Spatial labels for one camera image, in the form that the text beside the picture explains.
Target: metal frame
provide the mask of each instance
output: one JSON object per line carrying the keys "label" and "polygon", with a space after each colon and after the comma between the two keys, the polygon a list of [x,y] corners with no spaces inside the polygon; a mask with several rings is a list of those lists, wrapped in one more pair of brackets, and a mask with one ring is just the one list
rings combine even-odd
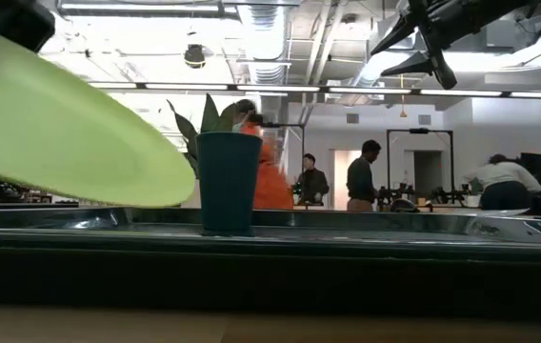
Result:
{"label": "metal frame", "polygon": [[391,133],[392,132],[407,132],[409,134],[429,134],[429,133],[446,133],[451,140],[451,191],[455,191],[454,187],[454,140],[452,130],[428,130],[428,129],[392,129],[387,130],[387,189],[391,189]]}

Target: ceiling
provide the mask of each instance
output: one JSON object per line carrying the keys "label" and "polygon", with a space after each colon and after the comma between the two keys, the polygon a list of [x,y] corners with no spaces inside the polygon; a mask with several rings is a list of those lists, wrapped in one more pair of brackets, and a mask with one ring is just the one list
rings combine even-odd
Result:
{"label": "ceiling", "polygon": [[[251,81],[252,45],[264,50],[264,40],[251,39],[250,31],[244,28],[234,7],[235,2],[272,0],[235,0],[224,1],[224,14],[218,14],[217,2],[191,0],[188,3],[166,1],[118,1],[118,0],[43,0],[47,7],[56,14],[57,33],[42,49],[40,54],[59,66],[62,66],[87,81],[120,82],[164,82],[164,83],[249,83]],[[349,1],[342,11],[342,20],[335,18],[338,12],[336,0],[330,7],[328,21],[320,27],[320,13],[329,0],[302,0],[297,7],[288,7],[288,19],[285,36],[285,52],[282,63],[287,65],[284,82],[302,84],[305,82],[311,52],[315,48],[316,33],[324,32],[322,45],[316,58],[319,68],[322,50],[329,45],[329,54],[324,58],[320,83],[335,82],[350,84],[366,68],[382,70],[398,63],[393,57],[384,61],[371,60],[368,53],[371,46],[383,34],[379,31],[394,15],[398,0]],[[144,6],[172,5],[174,11],[142,13],[137,10],[91,10],[91,6],[118,5],[124,7],[145,3]],[[188,10],[194,4],[199,10]],[[459,89],[476,90],[536,90],[541,91],[541,69],[519,72],[484,72],[488,63],[485,58],[499,54],[511,54],[526,47],[523,40],[529,39],[529,30],[538,30],[541,23],[541,9],[531,21],[515,24],[514,14],[506,17],[503,26],[489,29],[485,35],[485,50],[471,46],[452,53],[452,63],[459,64],[457,78]],[[206,65],[201,69],[192,69],[184,61],[184,52],[188,45],[203,45]],[[461,58],[459,53],[477,52],[470,59]],[[387,87],[439,88],[433,77],[422,74],[375,79],[375,83]],[[159,112],[164,109],[162,97],[158,94],[122,94],[116,95],[120,101],[142,113]],[[358,104],[383,104],[387,107],[399,105],[400,96],[368,98],[351,96],[334,99],[319,99],[322,102],[338,102],[353,106]],[[411,104],[434,105],[439,111],[453,105],[459,99],[416,97],[409,99]],[[300,101],[290,97],[287,101]],[[158,122],[157,126],[168,123]],[[170,132],[175,127],[169,123]]]}

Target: doorway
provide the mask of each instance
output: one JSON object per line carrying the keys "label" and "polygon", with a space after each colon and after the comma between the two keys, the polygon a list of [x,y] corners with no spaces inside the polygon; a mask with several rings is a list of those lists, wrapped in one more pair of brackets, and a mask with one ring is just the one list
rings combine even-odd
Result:
{"label": "doorway", "polygon": [[442,187],[442,152],[414,151],[414,189],[417,196],[431,197]]}

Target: white shirt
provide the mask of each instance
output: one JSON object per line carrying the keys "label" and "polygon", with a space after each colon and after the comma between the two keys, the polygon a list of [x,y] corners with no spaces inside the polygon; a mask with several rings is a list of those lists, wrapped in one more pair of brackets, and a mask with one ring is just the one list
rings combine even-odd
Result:
{"label": "white shirt", "polygon": [[513,162],[488,164],[464,178],[467,182],[477,178],[484,188],[501,182],[516,181],[523,184],[529,192],[541,192],[541,185],[535,177],[521,165]]}

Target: green frisbee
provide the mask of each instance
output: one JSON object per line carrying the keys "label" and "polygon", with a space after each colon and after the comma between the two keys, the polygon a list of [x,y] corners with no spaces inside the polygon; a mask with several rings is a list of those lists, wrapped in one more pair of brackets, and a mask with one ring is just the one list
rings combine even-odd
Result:
{"label": "green frisbee", "polygon": [[0,179],[137,207],[186,200],[194,173],[148,123],[0,36]]}

